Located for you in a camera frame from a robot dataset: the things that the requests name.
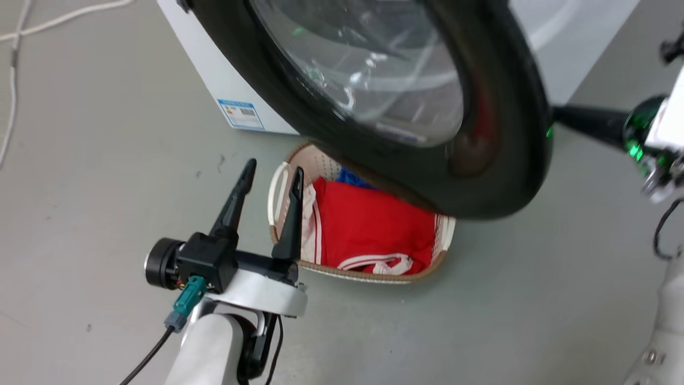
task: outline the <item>white stripe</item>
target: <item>white stripe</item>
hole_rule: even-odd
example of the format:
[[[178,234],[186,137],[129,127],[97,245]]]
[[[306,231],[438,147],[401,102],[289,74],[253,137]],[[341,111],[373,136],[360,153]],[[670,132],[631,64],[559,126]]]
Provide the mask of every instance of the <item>white stripe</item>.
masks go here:
[[[367,282],[370,284],[388,284],[388,285],[407,285],[407,284],[412,284],[413,282],[416,282],[416,280],[405,280],[405,281],[399,281],[399,280],[373,280],[369,278],[358,278],[354,277],[351,275],[342,275],[338,273],[330,273],[328,271],[323,271],[319,270],[317,267],[307,267],[307,266],[302,266],[303,269],[312,271],[314,273],[322,274],[322,275],[327,275],[328,277],[335,277],[335,278],[341,278],[343,280],[349,280],[349,281],[357,281],[357,282]]]
[[[390,267],[387,263],[376,263],[373,267],[373,274],[381,275],[401,275],[411,270],[413,267],[413,260],[409,257],[402,258],[396,265]]]
[[[367,264],[371,263],[377,263],[377,262],[391,262],[395,259],[404,259],[408,258],[406,254],[402,253],[392,253],[392,254],[385,254],[385,255],[380,255],[380,254],[374,254],[374,255],[367,255],[367,256],[356,256],[356,257],[351,257],[348,258],[344,261],[342,261],[337,268],[341,270],[349,270],[353,269],[355,267],[360,267],[360,266],[365,266]]]

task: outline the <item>red garment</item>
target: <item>red garment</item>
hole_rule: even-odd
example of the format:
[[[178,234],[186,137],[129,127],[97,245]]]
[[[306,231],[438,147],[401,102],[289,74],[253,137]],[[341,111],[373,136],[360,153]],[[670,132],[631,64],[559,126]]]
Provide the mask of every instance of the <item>red garment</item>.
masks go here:
[[[337,269],[363,268],[373,273],[376,262],[412,265],[415,274],[432,262],[435,214],[390,194],[319,178],[313,184],[321,217],[321,264]]]

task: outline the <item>gray floor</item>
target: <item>gray floor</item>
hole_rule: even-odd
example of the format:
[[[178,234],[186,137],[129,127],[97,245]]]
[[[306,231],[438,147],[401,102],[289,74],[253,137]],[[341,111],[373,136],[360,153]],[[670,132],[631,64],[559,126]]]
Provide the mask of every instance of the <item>gray floor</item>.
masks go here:
[[[92,2],[37,3],[33,24]],[[0,3],[0,31],[20,7]],[[667,91],[676,69],[655,52],[682,18],[680,0],[643,0],[575,101],[630,108]],[[2,122],[9,102],[2,81]],[[176,295],[145,283],[146,252],[207,229],[256,157],[241,247],[268,253],[266,189],[299,140],[227,127],[153,1],[26,38],[0,172],[2,382],[117,384]],[[430,279],[374,286],[304,272],[307,315],[285,321],[274,383],[619,383],[648,340],[665,267],[649,248],[665,206],[641,197],[641,183],[624,156],[557,130],[533,203],[461,223]],[[178,345],[135,383],[163,383]]]

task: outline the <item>washing machine door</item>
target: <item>washing machine door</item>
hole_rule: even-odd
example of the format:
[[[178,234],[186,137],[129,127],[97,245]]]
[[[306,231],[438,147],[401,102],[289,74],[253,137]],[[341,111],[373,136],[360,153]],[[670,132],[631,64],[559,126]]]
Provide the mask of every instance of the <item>washing machine door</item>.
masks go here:
[[[502,0],[193,0],[245,80],[370,183],[464,219],[516,212],[551,154],[534,58]]]

